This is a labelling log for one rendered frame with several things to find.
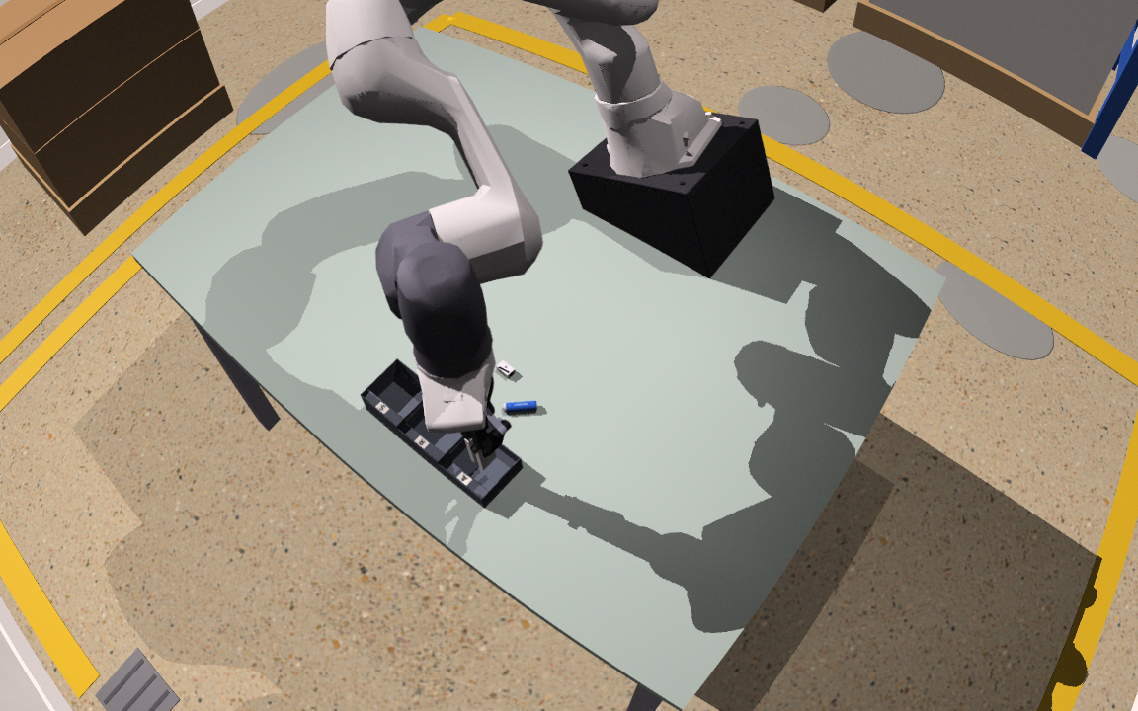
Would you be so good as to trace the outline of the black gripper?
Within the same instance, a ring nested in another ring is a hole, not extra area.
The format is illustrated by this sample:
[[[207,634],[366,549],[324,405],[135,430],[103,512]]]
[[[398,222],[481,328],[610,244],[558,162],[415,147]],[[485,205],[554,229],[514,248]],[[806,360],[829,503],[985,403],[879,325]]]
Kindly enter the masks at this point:
[[[483,471],[490,464],[490,462],[493,462],[494,458],[496,458],[496,449],[500,448],[500,445],[503,443],[503,436],[505,436],[505,432],[511,427],[511,423],[508,422],[508,420],[502,420],[501,417],[498,417],[498,420],[494,416],[494,406],[490,402],[493,388],[494,378],[492,377],[486,408],[486,428],[484,428],[483,431],[461,432],[462,437],[465,439],[465,446],[468,446],[471,462],[478,462],[479,468],[483,469]],[[484,441],[484,439],[486,439],[486,441]]]

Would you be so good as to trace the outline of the grey rack of three bins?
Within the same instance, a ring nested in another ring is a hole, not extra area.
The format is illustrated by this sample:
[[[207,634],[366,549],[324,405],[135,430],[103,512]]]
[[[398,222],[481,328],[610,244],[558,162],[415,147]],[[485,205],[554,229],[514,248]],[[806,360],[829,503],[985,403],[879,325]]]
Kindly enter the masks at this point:
[[[419,377],[398,358],[366,387],[365,392],[361,392],[361,397],[379,422],[483,509],[523,471],[523,460],[503,444],[496,449],[496,458],[483,471],[478,462],[471,462],[461,433],[429,433]]]

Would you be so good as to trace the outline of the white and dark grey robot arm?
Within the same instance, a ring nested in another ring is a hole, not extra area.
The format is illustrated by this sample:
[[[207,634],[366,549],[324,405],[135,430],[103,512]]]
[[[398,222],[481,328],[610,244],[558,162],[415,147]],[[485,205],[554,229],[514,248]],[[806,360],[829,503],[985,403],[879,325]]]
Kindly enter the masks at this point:
[[[538,215],[464,86],[417,43],[411,26],[440,1],[329,0],[325,46],[345,108],[378,124],[448,134],[477,185],[475,197],[391,222],[376,243],[385,300],[412,342],[428,431],[454,435],[486,428],[496,361],[480,284],[522,276],[543,239]],[[582,53],[619,175],[644,179],[695,165],[721,118],[658,75],[635,26],[659,0],[523,1],[549,6]]]

